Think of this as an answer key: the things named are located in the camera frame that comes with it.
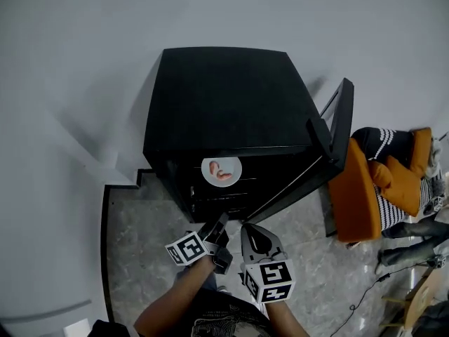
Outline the black bag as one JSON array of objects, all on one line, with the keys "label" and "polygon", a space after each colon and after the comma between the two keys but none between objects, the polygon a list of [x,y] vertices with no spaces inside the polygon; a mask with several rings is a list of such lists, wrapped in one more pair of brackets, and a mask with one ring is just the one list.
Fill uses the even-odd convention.
[{"label": "black bag", "polygon": [[128,328],[116,322],[97,320],[88,337],[130,337]]}]

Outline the person's blue jeans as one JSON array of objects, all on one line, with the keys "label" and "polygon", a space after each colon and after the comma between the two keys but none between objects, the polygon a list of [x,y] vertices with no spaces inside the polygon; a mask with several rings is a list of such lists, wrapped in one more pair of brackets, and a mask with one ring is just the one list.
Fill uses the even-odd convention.
[{"label": "person's blue jeans", "polygon": [[[190,267],[185,267],[183,270],[179,271],[175,276],[175,281],[178,281],[181,277],[187,274],[189,269]],[[209,291],[218,291],[216,276],[214,272],[209,274],[205,282],[202,284],[201,288]]]}]

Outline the black white striped blanket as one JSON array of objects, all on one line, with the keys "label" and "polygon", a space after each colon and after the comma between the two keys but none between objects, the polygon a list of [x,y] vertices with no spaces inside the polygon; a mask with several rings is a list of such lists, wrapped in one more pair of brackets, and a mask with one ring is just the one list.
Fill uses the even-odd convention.
[{"label": "black white striped blanket", "polygon": [[[381,230],[390,228],[391,226],[405,220],[410,215],[401,210],[397,206],[394,206],[388,202],[384,197],[380,195],[380,189],[374,185],[375,194],[380,210]],[[445,181],[444,177],[439,174],[438,176],[431,178],[421,179],[420,183],[420,209],[418,218],[424,217],[422,212],[426,204],[434,197],[445,195]]]}]

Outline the black printed t-shirt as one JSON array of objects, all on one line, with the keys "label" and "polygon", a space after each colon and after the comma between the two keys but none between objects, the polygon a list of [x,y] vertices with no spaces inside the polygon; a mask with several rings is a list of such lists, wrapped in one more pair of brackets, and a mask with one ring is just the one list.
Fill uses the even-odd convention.
[{"label": "black printed t-shirt", "polygon": [[201,289],[173,337],[272,337],[270,321],[252,304]]}]

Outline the black white striped cushion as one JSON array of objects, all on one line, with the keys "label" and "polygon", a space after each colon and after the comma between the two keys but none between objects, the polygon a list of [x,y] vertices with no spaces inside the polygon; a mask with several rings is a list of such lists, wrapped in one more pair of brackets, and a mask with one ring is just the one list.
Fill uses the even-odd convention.
[{"label": "black white striped cushion", "polygon": [[413,148],[413,134],[388,128],[365,127],[351,136],[368,161],[385,163],[392,156],[405,167],[409,166]]}]

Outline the white round plate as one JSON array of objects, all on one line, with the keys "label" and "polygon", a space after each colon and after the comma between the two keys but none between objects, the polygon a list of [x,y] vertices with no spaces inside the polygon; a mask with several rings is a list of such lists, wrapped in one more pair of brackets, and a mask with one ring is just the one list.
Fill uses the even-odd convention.
[{"label": "white round plate", "polygon": [[[218,180],[212,176],[209,171],[209,163],[216,161],[220,165],[220,170],[225,173],[231,173],[232,177],[228,180]],[[213,157],[205,158],[201,162],[201,174],[204,179],[215,187],[229,187],[235,184],[242,174],[242,164],[238,157]]]}]

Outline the orange sofa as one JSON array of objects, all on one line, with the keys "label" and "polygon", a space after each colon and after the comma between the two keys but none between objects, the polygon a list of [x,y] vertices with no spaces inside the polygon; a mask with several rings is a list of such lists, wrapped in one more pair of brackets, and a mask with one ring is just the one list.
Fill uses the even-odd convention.
[{"label": "orange sofa", "polygon": [[344,170],[328,183],[337,237],[356,243],[380,237],[380,210],[366,159],[351,137]]}]

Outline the white grey cloth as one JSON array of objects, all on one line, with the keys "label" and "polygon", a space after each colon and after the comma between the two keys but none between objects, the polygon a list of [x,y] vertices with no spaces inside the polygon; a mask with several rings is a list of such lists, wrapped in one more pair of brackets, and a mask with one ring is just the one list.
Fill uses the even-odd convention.
[{"label": "white grey cloth", "polygon": [[431,149],[429,153],[429,159],[427,163],[427,169],[425,172],[425,177],[427,179],[434,178],[438,175],[438,172],[441,168],[440,159],[442,153],[442,145],[438,138],[431,138]]}]

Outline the black cabinet fridge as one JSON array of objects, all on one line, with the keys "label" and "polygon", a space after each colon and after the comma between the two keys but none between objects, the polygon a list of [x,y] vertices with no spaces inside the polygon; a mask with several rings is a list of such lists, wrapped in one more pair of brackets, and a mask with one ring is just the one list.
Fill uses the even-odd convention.
[{"label": "black cabinet fridge", "polygon": [[[227,213],[258,223],[344,170],[354,85],[343,79],[318,111],[287,53],[186,47],[162,52],[143,153],[191,223]],[[215,187],[205,158],[238,157],[239,180]]]}]

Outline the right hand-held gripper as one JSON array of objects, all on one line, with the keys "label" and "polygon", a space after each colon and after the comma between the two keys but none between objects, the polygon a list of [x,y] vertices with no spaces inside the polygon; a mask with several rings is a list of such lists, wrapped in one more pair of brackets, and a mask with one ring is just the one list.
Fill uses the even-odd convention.
[{"label": "right hand-held gripper", "polygon": [[[281,251],[280,239],[259,225],[241,226],[241,281],[256,303],[288,300],[295,287],[293,261]],[[257,258],[260,255],[271,257]]]}]

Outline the white box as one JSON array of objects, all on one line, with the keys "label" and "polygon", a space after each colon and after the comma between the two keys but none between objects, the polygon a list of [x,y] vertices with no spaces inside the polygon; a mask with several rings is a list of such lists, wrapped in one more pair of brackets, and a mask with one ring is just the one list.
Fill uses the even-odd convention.
[{"label": "white box", "polygon": [[79,320],[63,328],[64,337],[88,337],[91,324],[87,318]]}]

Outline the large orange cushion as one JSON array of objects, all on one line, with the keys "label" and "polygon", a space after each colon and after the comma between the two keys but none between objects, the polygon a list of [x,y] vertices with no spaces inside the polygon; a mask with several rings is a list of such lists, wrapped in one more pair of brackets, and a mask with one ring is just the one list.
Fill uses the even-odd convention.
[{"label": "large orange cushion", "polygon": [[382,196],[408,215],[416,216],[420,209],[421,179],[431,150],[431,129],[399,131],[395,136],[400,140],[385,160],[392,176],[391,185],[382,190]]}]

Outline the round wooden side table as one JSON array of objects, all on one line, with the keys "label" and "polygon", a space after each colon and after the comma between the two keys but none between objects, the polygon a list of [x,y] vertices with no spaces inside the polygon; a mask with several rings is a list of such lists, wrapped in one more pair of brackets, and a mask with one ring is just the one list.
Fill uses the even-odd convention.
[{"label": "round wooden side table", "polygon": [[444,269],[431,269],[424,272],[414,287],[407,293],[400,291],[395,296],[382,296],[382,300],[399,307],[400,317],[394,315],[379,324],[385,329],[390,327],[411,331],[424,311],[434,301],[437,292],[443,286]]}]

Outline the person's left forearm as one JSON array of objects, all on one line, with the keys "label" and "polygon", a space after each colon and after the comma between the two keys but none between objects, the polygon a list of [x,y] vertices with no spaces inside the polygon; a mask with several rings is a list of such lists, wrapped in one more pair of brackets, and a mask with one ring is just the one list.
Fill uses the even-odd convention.
[{"label": "person's left forearm", "polygon": [[160,298],[149,305],[134,323],[144,337],[159,337],[171,330],[187,312],[215,264],[210,256],[197,260]]}]

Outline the grey bin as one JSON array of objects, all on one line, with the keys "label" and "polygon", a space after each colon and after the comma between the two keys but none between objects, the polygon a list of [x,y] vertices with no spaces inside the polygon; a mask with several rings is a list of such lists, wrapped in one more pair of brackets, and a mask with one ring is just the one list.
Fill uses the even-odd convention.
[{"label": "grey bin", "polygon": [[449,300],[430,305],[416,321],[413,337],[449,337]]}]

